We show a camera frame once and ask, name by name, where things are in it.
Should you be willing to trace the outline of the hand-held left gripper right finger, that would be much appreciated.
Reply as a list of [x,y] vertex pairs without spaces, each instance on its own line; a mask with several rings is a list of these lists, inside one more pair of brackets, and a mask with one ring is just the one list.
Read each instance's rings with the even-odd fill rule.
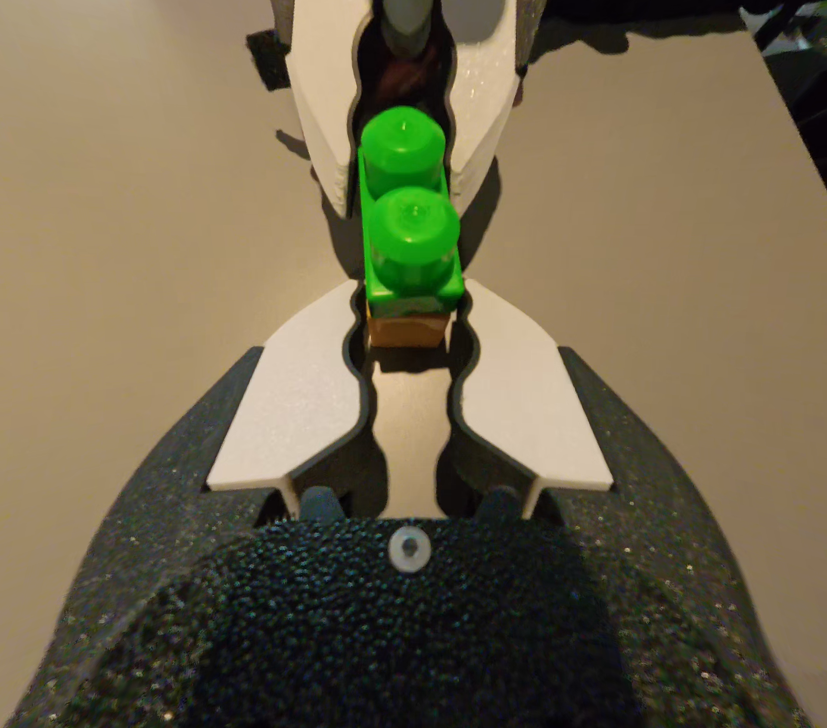
[[509,486],[532,516],[547,488],[606,493],[615,480],[556,341],[530,316],[477,280],[451,336],[470,358],[451,394],[466,450],[457,468],[482,493]]

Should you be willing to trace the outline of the yellow building block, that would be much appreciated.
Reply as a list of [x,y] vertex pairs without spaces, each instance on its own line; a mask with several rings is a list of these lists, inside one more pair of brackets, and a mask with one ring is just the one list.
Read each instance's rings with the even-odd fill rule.
[[370,346],[377,349],[435,349],[445,339],[450,314],[378,317],[367,309]]

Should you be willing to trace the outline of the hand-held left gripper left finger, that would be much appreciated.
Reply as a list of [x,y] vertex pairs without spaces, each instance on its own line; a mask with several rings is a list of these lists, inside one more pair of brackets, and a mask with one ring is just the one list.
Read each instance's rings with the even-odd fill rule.
[[353,513],[375,512],[366,354],[364,288],[350,279],[265,341],[206,487],[275,489],[297,516],[305,491],[326,486]]

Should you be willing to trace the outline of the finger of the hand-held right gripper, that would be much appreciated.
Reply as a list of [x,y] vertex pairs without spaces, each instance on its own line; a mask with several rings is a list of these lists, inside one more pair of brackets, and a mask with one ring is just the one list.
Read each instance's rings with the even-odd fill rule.
[[309,158],[333,210],[349,216],[361,95],[358,44],[374,0],[295,0],[287,71]]
[[517,0],[441,0],[456,63],[448,90],[453,118],[450,196],[470,205],[484,181],[518,89]]

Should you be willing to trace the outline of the green building block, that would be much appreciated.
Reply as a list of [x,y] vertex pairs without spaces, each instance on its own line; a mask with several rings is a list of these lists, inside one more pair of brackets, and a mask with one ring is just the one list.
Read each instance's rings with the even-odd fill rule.
[[358,175],[370,315],[447,315],[464,295],[460,217],[444,169],[441,126],[412,106],[367,122]]

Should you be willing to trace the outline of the person's right hand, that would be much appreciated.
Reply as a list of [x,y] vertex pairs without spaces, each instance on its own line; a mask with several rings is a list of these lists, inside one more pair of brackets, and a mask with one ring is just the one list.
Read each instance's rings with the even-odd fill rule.
[[362,38],[358,51],[360,106],[379,113],[398,104],[416,105],[444,100],[451,67],[450,43],[433,32],[418,55],[396,55],[379,31]]

